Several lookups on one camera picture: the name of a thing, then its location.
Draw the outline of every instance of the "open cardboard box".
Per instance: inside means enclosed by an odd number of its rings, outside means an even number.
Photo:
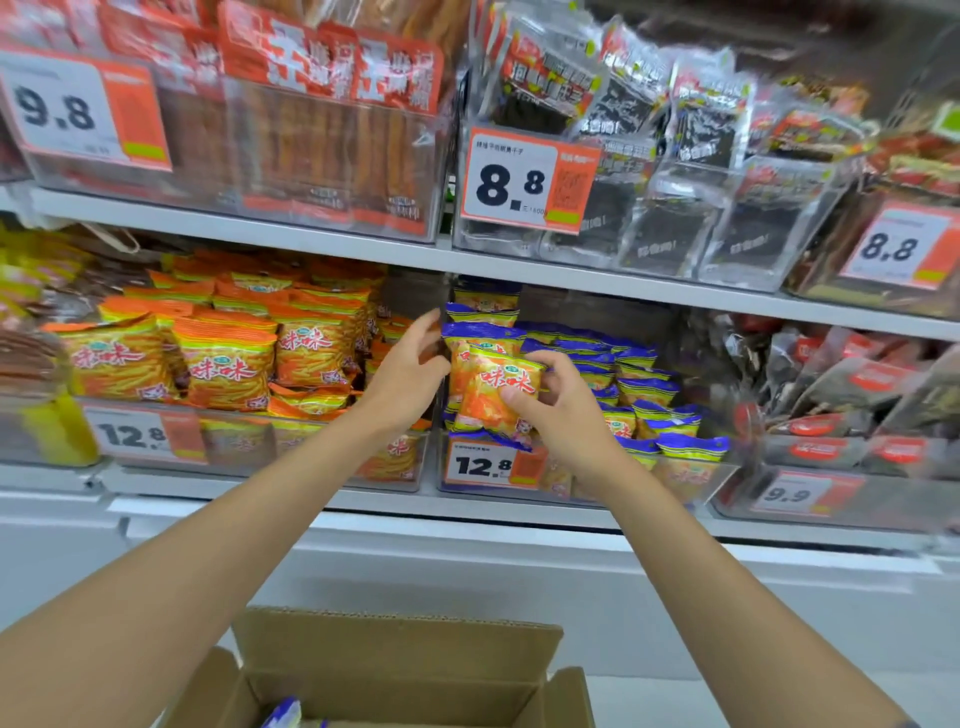
[[[243,666],[211,649],[162,728],[258,728],[291,696],[304,719],[593,728],[583,670],[546,678],[560,627],[248,609],[233,634]]]

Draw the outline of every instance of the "price label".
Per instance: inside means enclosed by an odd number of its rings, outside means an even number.
[[[546,465],[546,452],[524,452],[475,440],[450,440],[448,483],[535,488]]]
[[[205,463],[200,425],[193,413],[124,405],[84,405],[84,416],[104,455],[128,460]]]
[[[461,214],[473,220],[580,234],[598,148],[473,129]]]
[[[935,291],[960,258],[960,215],[938,207],[888,203],[840,271]]]
[[[859,475],[780,471],[750,510],[827,517],[864,482],[865,478]]]
[[[146,68],[4,46],[0,82],[25,149],[172,169]]]

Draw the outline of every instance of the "spicy strip snack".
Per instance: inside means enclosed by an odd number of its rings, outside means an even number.
[[[237,412],[266,409],[276,334],[189,319],[176,321],[173,332],[190,372],[187,401]]]
[[[175,400],[179,395],[153,314],[103,324],[47,324],[70,360],[70,390],[107,400]]]

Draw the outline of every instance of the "box flap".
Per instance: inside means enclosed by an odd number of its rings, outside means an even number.
[[[213,647],[167,706],[160,728],[250,728],[259,712],[233,653]]]
[[[248,609],[233,623],[244,668],[537,683],[564,631],[523,622]]]
[[[594,728],[587,677],[581,667],[557,670],[543,692],[547,728]]]

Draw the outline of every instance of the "white shelf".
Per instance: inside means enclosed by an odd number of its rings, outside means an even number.
[[[644,301],[682,303],[797,321],[960,341],[960,322],[855,308],[840,303],[819,303],[782,294],[754,293],[681,280],[643,278],[519,258],[480,255],[452,250],[449,238],[439,240],[437,246],[421,245],[45,189],[34,189],[33,207],[36,212],[48,217],[70,218],[103,225],[194,235],[307,253],[343,255],[413,268],[466,273]]]

